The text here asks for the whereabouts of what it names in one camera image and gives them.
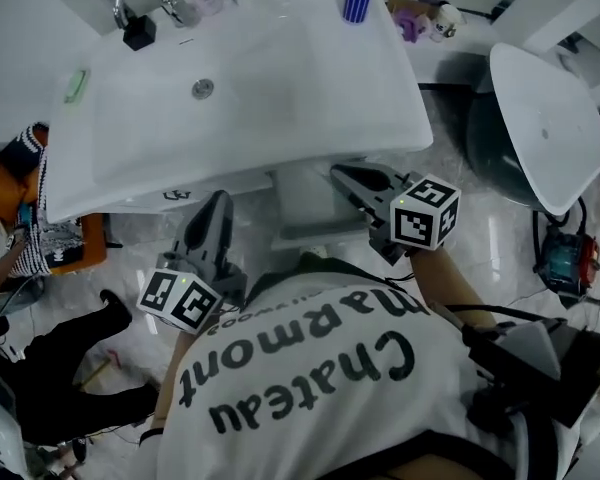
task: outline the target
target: soap bar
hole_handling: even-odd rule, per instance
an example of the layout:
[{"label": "soap bar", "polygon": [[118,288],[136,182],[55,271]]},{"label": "soap bar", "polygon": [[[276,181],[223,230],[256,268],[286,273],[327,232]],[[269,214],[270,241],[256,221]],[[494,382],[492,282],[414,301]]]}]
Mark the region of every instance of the soap bar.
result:
[{"label": "soap bar", "polygon": [[77,103],[80,101],[82,93],[84,92],[84,88],[87,85],[87,79],[89,78],[89,70],[81,69],[80,71],[76,71],[69,80],[69,85],[67,86],[67,92],[64,94],[64,102],[69,103]]}]

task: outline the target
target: white sink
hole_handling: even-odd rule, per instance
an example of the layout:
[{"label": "white sink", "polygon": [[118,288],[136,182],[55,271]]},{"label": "white sink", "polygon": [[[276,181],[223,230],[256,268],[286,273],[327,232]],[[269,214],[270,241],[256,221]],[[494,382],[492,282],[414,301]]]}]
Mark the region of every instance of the white sink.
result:
[{"label": "white sink", "polygon": [[[382,0],[359,26],[336,0],[253,0],[193,29],[175,29],[160,9],[152,16],[154,44],[133,52],[116,31],[84,55],[76,68],[91,76],[78,105],[63,104],[67,78],[59,83],[52,221],[209,180],[246,187],[241,175],[292,162],[432,143]],[[201,79],[214,84],[204,100],[192,95]]]}]

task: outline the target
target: marble floor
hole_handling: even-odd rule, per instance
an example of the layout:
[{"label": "marble floor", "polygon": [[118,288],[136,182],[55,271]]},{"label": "marble floor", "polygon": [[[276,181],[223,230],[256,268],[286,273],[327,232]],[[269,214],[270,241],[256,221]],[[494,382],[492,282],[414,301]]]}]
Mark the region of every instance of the marble floor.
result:
[{"label": "marble floor", "polygon": [[[587,326],[600,332],[599,308],[581,304],[567,312],[532,272],[531,212],[478,180],[462,156],[468,96],[425,91],[423,98],[433,128],[433,146],[418,153],[376,155],[369,160],[403,172],[430,172],[462,189],[458,228],[446,247],[485,303],[562,316],[576,327]],[[589,210],[587,231],[600,243],[600,179],[587,189],[584,199]],[[234,239],[229,256],[253,283],[265,270],[285,260],[269,249],[277,227],[274,194],[271,190],[244,194],[235,197],[234,202]],[[104,287],[116,291],[133,307],[139,291],[139,272],[154,266],[156,255],[170,248],[181,220],[182,212],[112,215],[111,234],[124,247],[110,250],[107,261],[97,268],[49,279],[46,293],[37,304],[10,316],[8,345],[21,350],[35,334],[47,333],[59,322],[99,308],[98,292]],[[575,229],[577,221],[579,216],[574,215],[570,226]],[[391,268],[377,255],[369,254],[365,241],[337,244],[329,252],[376,275],[403,277],[410,272],[408,260]],[[600,297],[600,273],[593,295]],[[157,322],[158,332],[152,334],[145,317],[134,311],[128,330],[100,343],[85,359],[79,375],[92,371],[106,357],[107,350],[115,350],[121,363],[120,369],[105,371],[91,392],[113,393],[139,386],[149,376],[161,379],[164,375],[176,331]],[[87,462],[78,470],[81,478],[126,478],[134,443],[145,429],[146,424],[96,436]]]}]

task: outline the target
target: person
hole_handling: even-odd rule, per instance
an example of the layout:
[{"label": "person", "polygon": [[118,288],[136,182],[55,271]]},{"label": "person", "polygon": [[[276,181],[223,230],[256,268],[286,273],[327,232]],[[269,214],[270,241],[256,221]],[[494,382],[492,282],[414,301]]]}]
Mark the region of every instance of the person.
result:
[{"label": "person", "polygon": [[[0,259],[0,286],[26,245],[24,233],[16,233],[11,250]],[[99,341],[125,330],[132,316],[110,290],[102,290],[104,307],[57,325],[49,334],[36,336],[17,362],[0,351],[0,403],[15,412],[25,441],[55,446],[62,441],[104,428],[146,419],[155,407],[158,391],[147,383],[113,395],[79,391],[73,377],[85,353]]]},{"label": "person", "polygon": [[[411,264],[430,307],[482,304],[444,249]],[[461,333],[417,298],[305,254],[265,274],[240,312],[180,334],[129,478],[513,479],[513,440],[467,417],[483,386]],[[560,451],[561,475],[576,442]]]}]

